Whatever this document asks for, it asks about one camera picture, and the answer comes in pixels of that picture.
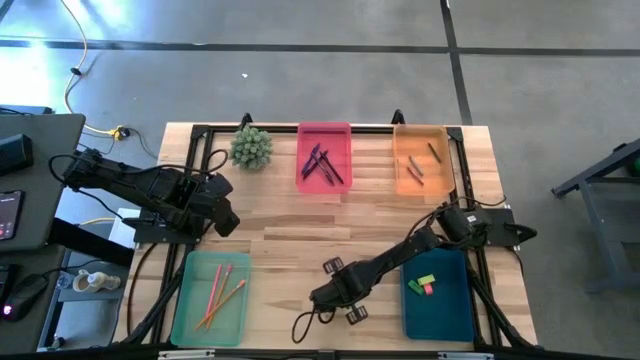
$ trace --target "teal tray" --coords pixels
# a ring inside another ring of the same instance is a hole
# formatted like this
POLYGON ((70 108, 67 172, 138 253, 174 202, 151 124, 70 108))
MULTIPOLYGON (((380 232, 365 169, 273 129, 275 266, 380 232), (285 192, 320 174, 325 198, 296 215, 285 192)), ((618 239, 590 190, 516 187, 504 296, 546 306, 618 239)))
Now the teal tray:
POLYGON ((250 273, 251 258, 247 254, 203 251, 189 254, 171 330, 171 342, 182 347, 238 345, 244 335, 250 273), (209 331, 206 331, 206 325, 195 331, 194 328, 205 316, 218 265, 222 265, 222 270, 216 294, 220 291, 229 264, 233 265, 233 269, 222 296, 235 288, 240 280, 244 279, 246 284, 215 313, 209 331))

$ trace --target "concrete floor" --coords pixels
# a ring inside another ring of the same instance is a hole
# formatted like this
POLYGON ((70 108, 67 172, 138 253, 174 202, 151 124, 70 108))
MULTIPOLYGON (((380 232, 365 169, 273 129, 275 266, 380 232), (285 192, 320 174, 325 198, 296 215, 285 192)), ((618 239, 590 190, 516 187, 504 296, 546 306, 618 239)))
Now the concrete floor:
MULTIPOLYGON (((68 3, 95 40, 447 45, 437 0, 68 3)), ((637 1, 450 0, 450 6, 460 46, 640 48, 637 1)), ((79 38, 57 1, 37 0, 15 1, 0 36, 79 38)), ((68 69, 81 52, 36 40, 32 48, 0 48, 0 76, 10 84, 0 88, 1 102, 64 112, 68 69)), ((410 123, 461 123, 447 54, 95 50, 89 63, 71 94, 74 110, 95 126, 137 128, 154 151, 168 121, 239 121, 244 112, 257 121, 387 123, 401 108, 410 123)), ((640 292, 584 293, 585 282, 603 275, 586 211, 579 196, 555 200, 549 189, 640 135, 640 59, 462 55, 461 64, 473 123, 490 127, 516 218, 539 231, 522 258, 540 344, 637 358, 640 292)), ((111 158, 127 154, 131 161, 135 154, 136 165, 153 164, 133 140, 116 144, 111 158)), ((100 196, 112 207, 127 205, 100 196)), ((72 222, 101 215, 107 214, 97 203, 73 193, 59 207, 72 222)))

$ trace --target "blue tray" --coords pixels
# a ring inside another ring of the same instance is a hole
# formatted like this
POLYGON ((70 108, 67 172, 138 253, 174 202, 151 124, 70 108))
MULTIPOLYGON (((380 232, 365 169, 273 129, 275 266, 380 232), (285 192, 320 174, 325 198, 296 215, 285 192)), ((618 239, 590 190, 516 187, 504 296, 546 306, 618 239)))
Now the blue tray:
POLYGON ((407 337, 417 340, 473 341, 471 302, 464 254, 434 249, 402 265, 402 317, 407 337), (409 280, 433 274, 433 295, 416 294, 409 280))

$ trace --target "wooden tabletop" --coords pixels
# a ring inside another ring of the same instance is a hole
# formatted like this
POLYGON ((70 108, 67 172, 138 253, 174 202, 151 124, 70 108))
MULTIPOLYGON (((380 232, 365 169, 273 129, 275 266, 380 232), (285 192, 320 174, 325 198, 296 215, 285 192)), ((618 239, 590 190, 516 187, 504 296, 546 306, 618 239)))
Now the wooden tabletop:
MULTIPOLYGON (((193 125, 167 124, 160 150, 161 163, 185 163, 193 125)), ((485 202, 501 200, 502 186, 489 129, 485 126, 462 129, 476 199, 485 202)), ((213 148, 229 149, 232 136, 216 134, 213 148)), ((329 279, 322 270, 323 262, 339 255, 346 264, 380 254, 400 241, 418 218, 447 198, 395 195, 391 135, 369 134, 352 134, 353 186, 348 194, 302 195, 296 188, 294 177, 296 134, 272 134, 272 137, 274 151, 271 164, 263 171, 247 173, 231 166, 231 161, 220 169, 234 187, 228 198, 241 223, 228 238, 221 238, 210 231, 197 247, 197 250, 243 252, 251 256, 253 269, 245 334, 239 347, 471 349, 470 343, 417 341, 403 334, 397 269, 385 275, 371 295, 361 302, 369 312, 367 320, 350 326, 343 310, 339 310, 328 325, 314 321, 301 344, 291 341, 293 321, 301 312, 311 310, 310 291, 329 279)), ((455 150, 452 150, 452 156, 458 188, 462 189, 455 150)), ((211 165, 217 161, 214 157, 211 165)), ((143 246, 136 251, 126 294, 145 249, 143 246)), ((167 249, 168 245, 158 245, 140 271, 132 301, 133 327, 158 297, 167 249)), ((496 302, 524 338, 537 343, 516 257, 505 249, 497 248, 487 248, 486 256, 496 302)), ((126 337, 127 300, 125 297, 120 308, 114 341, 126 337)), ((176 296, 167 306, 163 340, 170 334, 175 301, 176 296)), ((489 342, 486 311, 477 296, 476 302, 482 334, 489 342)))

